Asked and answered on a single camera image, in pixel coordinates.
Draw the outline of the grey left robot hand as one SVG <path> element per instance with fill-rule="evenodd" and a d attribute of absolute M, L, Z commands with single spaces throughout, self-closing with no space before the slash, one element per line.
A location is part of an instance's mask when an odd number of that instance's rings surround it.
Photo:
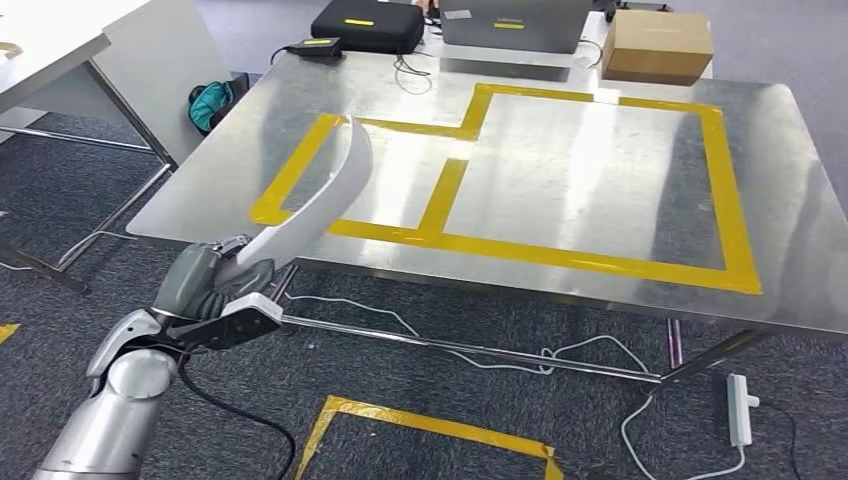
<path fill-rule="evenodd" d="M 186 247 L 169 268 L 153 302 L 158 313 L 187 320 L 217 318 L 225 306 L 259 292 L 274 277 L 275 263 L 265 259 L 224 277 L 250 238 L 237 235 Z"/>

